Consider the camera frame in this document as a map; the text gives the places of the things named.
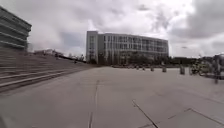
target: paved plaza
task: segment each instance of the paved plaza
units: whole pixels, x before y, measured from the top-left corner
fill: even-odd
[[[0,96],[7,128],[224,128],[224,82],[94,68]]]

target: cloudy sky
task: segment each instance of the cloudy sky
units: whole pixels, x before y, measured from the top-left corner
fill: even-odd
[[[85,53],[87,30],[169,40],[172,56],[224,51],[224,0],[0,0],[33,25],[34,49]]]

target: building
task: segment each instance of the building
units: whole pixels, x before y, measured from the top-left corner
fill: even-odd
[[[46,49],[46,50],[37,50],[37,51],[34,51],[34,54],[40,54],[40,55],[52,55],[52,56],[55,56],[56,54],[57,55],[60,55],[60,56],[64,56],[63,53],[61,52],[58,52],[54,49]]]
[[[128,63],[133,55],[147,57],[150,60],[168,57],[168,41],[158,38],[87,31],[86,61],[96,63]]]
[[[31,25],[0,6],[0,46],[26,50]]]

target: concrete steps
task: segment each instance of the concrete steps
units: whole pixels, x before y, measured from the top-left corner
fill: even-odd
[[[38,83],[40,81],[52,79],[52,78],[55,78],[58,76],[70,74],[73,72],[78,72],[81,70],[83,70],[83,69],[79,68],[79,69],[73,69],[73,70],[69,70],[69,71],[67,70],[67,71],[62,71],[62,72],[55,72],[55,73],[51,73],[51,74],[47,74],[47,75],[35,76],[35,77],[15,80],[15,81],[11,81],[11,82],[1,83],[0,84],[0,93],[10,91],[12,89],[20,88],[20,87],[23,87],[26,85]]]
[[[91,68],[71,60],[56,59],[0,47],[0,92]]]
[[[78,69],[78,68],[64,69],[64,70],[48,70],[48,71],[42,71],[42,72],[23,73],[23,74],[18,74],[18,75],[2,76],[2,77],[0,77],[0,84],[10,82],[10,81],[20,80],[20,79],[27,79],[27,78],[32,78],[32,77],[44,76],[44,75],[47,75],[47,74],[65,72],[65,71],[75,70],[75,69]]]

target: pavement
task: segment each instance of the pavement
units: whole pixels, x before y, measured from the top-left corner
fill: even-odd
[[[224,81],[94,68],[1,94],[0,128],[224,128]]]

